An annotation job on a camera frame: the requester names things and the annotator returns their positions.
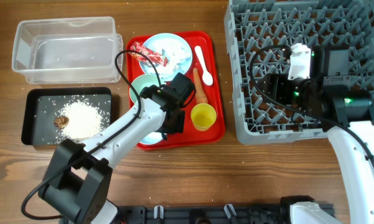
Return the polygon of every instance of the red wrapper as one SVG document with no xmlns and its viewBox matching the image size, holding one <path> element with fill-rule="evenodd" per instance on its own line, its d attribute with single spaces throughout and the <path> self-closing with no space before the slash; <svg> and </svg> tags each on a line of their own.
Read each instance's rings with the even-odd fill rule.
<svg viewBox="0 0 374 224">
<path fill-rule="evenodd" d="M 159 65 L 166 66 L 169 62 L 169 59 L 167 59 L 165 56 L 145 47 L 142 46 L 139 42 L 134 42 L 132 46 L 130 47 L 130 50 L 138 51 L 145 56 L 147 56 L 153 63 L 158 63 Z M 129 53 L 131 56 L 136 58 L 139 61 L 142 62 L 148 62 L 143 56 L 136 54 L 136 53 Z"/>
</svg>

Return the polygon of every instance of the white spoon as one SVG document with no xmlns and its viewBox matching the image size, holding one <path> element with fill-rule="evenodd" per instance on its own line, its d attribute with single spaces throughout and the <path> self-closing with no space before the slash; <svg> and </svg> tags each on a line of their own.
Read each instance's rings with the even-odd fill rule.
<svg viewBox="0 0 374 224">
<path fill-rule="evenodd" d="M 206 85 L 213 85 L 213 77 L 206 69 L 206 64 L 205 64 L 205 59 L 203 58 L 202 49 L 199 46 L 196 46 L 195 53 L 197 54 L 199 62 L 200 62 L 200 66 L 202 66 L 202 69 L 203 69 L 203 75 L 202 75 L 203 82 Z"/>
</svg>

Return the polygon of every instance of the clear plastic container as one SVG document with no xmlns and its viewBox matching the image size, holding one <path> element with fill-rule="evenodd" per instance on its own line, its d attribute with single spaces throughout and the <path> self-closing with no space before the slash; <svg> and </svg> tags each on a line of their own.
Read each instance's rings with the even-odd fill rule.
<svg viewBox="0 0 374 224">
<path fill-rule="evenodd" d="M 117 82 L 115 56 L 122 48 L 112 17 L 22 21 L 12 69 L 30 84 Z"/>
</svg>

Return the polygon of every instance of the orange carrot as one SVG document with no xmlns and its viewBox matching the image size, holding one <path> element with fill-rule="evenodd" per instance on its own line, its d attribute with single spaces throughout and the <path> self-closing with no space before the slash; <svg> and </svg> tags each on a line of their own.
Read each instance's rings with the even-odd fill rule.
<svg viewBox="0 0 374 224">
<path fill-rule="evenodd" d="M 202 83 L 200 82 L 199 72 L 197 68 L 194 68 L 194 84 L 195 88 L 197 89 L 197 94 L 195 95 L 197 104 L 207 103 L 207 97 L 205 95 L 205 92 L 203 91 Z"/>
</svg>

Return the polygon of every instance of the green bowl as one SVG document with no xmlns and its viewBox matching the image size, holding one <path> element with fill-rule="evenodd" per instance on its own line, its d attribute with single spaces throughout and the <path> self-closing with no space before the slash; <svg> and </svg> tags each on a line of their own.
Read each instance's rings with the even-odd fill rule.
<svg viewBox="0 0 374 224">
<path fill-rule="evenodd" d="M 159 86 L 159 82 L 157 80 L 156 75 L 145 74 L 138 76 L 131 85 L 136 89 L 137 93 L 140 94 L 143 88 L 149 87 L 151 85 Z M 129 96 L 133 103 L 137 102 L 137 96 L 134 92 L 129 88 Z"/>
</svg>

